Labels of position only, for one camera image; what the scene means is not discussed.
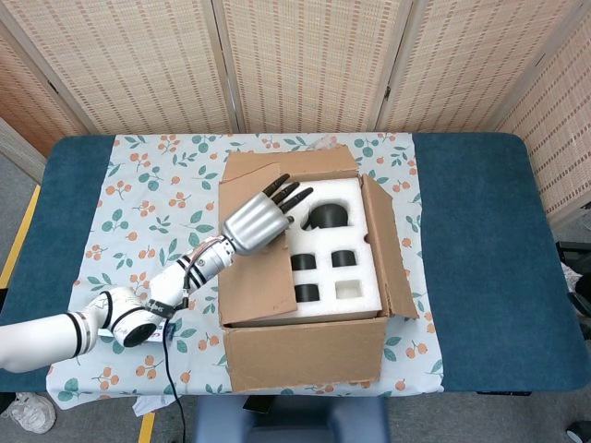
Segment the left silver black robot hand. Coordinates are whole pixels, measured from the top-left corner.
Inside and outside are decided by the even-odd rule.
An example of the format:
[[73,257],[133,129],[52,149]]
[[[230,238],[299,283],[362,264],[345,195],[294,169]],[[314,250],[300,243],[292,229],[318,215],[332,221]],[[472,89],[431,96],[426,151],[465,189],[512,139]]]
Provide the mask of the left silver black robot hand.
[[290,211],[314,189],[309,186],[295,194],[300,183],[285,186],[289,178],[290,174],[279,176],[222,223],[222,237],[236,254],[250,256],[258,253],[294,223]]

